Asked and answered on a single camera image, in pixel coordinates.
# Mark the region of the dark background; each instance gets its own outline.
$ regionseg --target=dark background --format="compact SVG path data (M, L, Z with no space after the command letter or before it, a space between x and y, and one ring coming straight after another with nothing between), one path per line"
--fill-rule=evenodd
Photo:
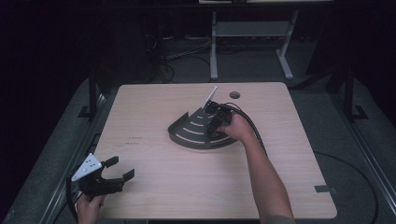
M155 55L145 52L142 38L142 31L155 33L152 17L86 10L101 3L84 1L83 6L73 1L0 0L1 220L70 98L90 73L98 76L102 91L121 83L148 82L152 76L150 62ZM346 64L393 124L395 12L393 1L336 1L307 71L316 74L334 63ZM310 27L303 21L315 13L307 10L301 14L294 38L309 34ZM191 29L191 24L198 24L196 20L206 18L204 12L193 17L186 14L163 13L164 32L178 37L186 32L210 32L208 26ZM141 22L150 25L142 28ZM317 32L311 35L318 38ZM125 78L125 71L137 75Z

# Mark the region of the dark floor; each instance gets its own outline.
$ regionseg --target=dark floor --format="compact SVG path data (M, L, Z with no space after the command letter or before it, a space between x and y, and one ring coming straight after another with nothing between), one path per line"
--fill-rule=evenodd
M167 40L169 55L202 46L207 39ZM213 82L284 82L297 85L310 78L305 75L315 42L291 43L288 51L294 80L286 80L277 61L275 49L281 40L258 42L244 40L232 43L230 49L219 54L219 79ZM209 53L203 52L181 57L158 68L150 83L202 83L210 78ZM396 186L396 130L376 106L370 93L355 80L354 105L361 105L368 119L351 124L340 109L343 91L329 94L325 77L303 90L290 91L306 134L316 153L323 176L331 188L338 215L332 220L297 220L297 223L396 223L396 216L378 184L370 163L365 159L361 145L368 146L392 186ZM100 133L106 122L117 86L107 87L105 100L92 122L78 118L80 109L88 105L88 82L81 84L58 126L46 144L34 170L25 182L11 207L5 223L49 223L64 204L62 176L89 149L92 139ZM362 136L364 143L358 141ZM64 209L56 223L71 223ZM101 220L100 223L146 223L144 220ZM230 221L150 221L149 223L230 223ZM236 220L234 223L245 223Z

